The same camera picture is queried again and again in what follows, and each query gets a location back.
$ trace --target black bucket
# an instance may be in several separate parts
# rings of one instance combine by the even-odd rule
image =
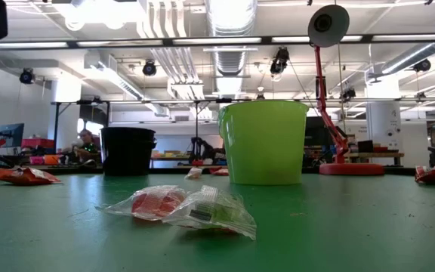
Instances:
[[[102,128],[105,175],[148,175],[155,131],[145,128]]]

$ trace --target window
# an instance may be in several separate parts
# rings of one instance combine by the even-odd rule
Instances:
[[[80,131],[82,131],[85,128],[85,122],[83,121],[82,118],[80,118],[78,120],[78,122],[76,123],[76,133],[80,133]]]
[[[101,124],[87,121],[86,129],[88,129],[93,135],[100,135],[100,130],[102,128],[103,128],[103,125],[101,125]]]
[[[88,129],[93,135],[100,135],[100,130],[103,128],[103,125],[98,124],[96,122],[85,121],[80,118],[76,124],[76,131],[79,133],[83,129]]]

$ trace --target plastic wrapper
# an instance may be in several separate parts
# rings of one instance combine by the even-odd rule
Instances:
[[[0,169],[0,181],[22,186],[60,183],[55,176],[34,168]]]
[[[162,221],[196,229],[231,230],[256,240],[256,223],[246,211],[242,197],[210,186],[190,194]]]
[[[174,211],[185,198],[186,192],[178,186],[153,186],[138,190],[115,205],[95,208],[114,215],[129,215],[156,221]]]
[[[202,169],[201,168],[197,168],[197,167],[192,167],[189,170],[189,173],[187,173],[186,178],[191,179],[191,178],[200,178],[202,175]]]
[[[212,175],[223,175],[223,176],[228,176],[230,175],[230,171],[227,168],[215,168],[212,169],[210,168],[209,171],[211,172]]]
[[[433,168],[427,166],[416,166],[415,182],[435,184],[435,166]]]

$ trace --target red desk lamp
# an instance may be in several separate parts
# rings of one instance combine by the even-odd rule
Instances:
[[[335,143],[337,154],[335,163],[323,164],[319,173],[322,175],[383,175],[384,167],[373,163],[345,163],[344,154],[348,152],[347,138],[343,137],[335,127],[326,112],[326,90],[323,83],[322,60],[320,48],[327,48],[338,44],[350,25],[347,11],[339,5],[328,5],[320,8],[308,24],[308,36],[315,49],[316,74],[319,81],[318,111],[327,126]]]

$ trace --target workbench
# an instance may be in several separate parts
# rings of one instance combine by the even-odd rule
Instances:
[[[188,156],[182,156],[182,157],[151,157],[150,158],[150,168],[154,168],[154,162],[189,162]]]
[[[410,176],[304,174],[303,184],[268,187],[210,175],[58,177],[0,181],[0,271],[435,271],[435,186]],[[95,209],[163,184],[241,194],[257,240]]]
[[[393,158],[394,165],[401,165],[400,158],[405,156],[404,153],[346,153],[345,158],[350,158],[351,162],[357,162],[360,159],[371,159],[371,158]]]

